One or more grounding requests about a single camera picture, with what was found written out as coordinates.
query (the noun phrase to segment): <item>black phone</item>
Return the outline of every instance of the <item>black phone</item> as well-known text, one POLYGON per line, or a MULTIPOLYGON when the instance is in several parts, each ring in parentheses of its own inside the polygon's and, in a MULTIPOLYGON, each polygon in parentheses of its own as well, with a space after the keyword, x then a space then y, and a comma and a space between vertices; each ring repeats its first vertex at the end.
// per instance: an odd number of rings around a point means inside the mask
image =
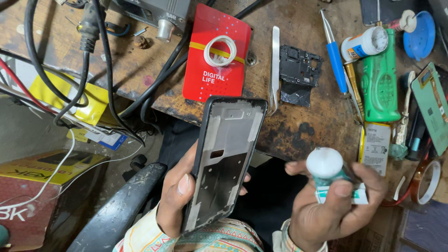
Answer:
POLYGON ((205 103, 182 235, 229 216, 249 167, 267 110, 261 98, 211 96, 205 103))

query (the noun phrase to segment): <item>knob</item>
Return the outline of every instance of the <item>knob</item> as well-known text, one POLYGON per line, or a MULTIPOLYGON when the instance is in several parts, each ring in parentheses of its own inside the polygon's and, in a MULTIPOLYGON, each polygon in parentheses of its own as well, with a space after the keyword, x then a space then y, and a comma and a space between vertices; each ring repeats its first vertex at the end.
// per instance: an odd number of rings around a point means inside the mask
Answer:
POLYGON ((174 31, 174 24, 166 19, 159 20, 159 31, 157 32, 157 39, 163 43, 169 43, 171 34, 174 31))

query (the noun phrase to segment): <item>red card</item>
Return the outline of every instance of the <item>red card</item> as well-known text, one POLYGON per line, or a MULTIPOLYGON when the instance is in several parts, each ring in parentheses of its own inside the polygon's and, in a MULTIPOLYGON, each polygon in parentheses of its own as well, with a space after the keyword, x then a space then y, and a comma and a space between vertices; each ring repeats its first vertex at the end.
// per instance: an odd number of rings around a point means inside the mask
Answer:
MULTIPOLYGON (((237 57, 246 58, 250 40, 250 26, 241 20, 215 10, 205 4, 198 4, 194 18, 191 42, 207 45, 219 35, 233 39, 237 46, 237 57)), ((240 96, 244 80, 244 64, 233 60, 224 67, 208 65, 204 50, 191 47, 185 73, 184 98, 205 102, 209 96, 240 96)), ((214 43, 212 48, 230 53, 225 43, 214 43)))

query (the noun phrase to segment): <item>white cap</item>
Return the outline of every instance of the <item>white cap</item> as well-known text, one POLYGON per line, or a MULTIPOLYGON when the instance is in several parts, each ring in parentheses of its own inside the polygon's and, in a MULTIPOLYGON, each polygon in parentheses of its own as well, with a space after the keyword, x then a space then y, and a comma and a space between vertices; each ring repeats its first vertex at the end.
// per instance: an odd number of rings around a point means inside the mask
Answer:
POLYGON ((318 178, 332 178, 339 173, 344 165, 339 151, 327 148, 317 147, 306 159, 306 168, 318 178))

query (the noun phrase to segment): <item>yellow rubber band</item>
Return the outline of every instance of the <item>yellow rubber band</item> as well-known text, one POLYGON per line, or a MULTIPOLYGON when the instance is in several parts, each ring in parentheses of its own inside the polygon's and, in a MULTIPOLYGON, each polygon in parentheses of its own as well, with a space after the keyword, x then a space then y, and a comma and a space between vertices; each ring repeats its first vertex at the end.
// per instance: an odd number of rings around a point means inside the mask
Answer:
MULTIPOLYGON (((205 49, 205 45, 203 45, 201 43, 196 43, 196 42, 190 42, 190 47, 191 48, 195 48, 195 49, 199 49, 199 50, 204 50, 205 49)), ((221 50, 218 50, 218 49, 210 48, 210 52, 214 53, 216 55, 225 57, 225 58, 229 58, 230 57, 229 53, 221 51, 221 50)), ((235 60, 240 62, 240 63, 243 63, 243 64, 245 63, 244 59, 242 59, 242 58, 240 58, 238 56, 235 57, 235 60)))

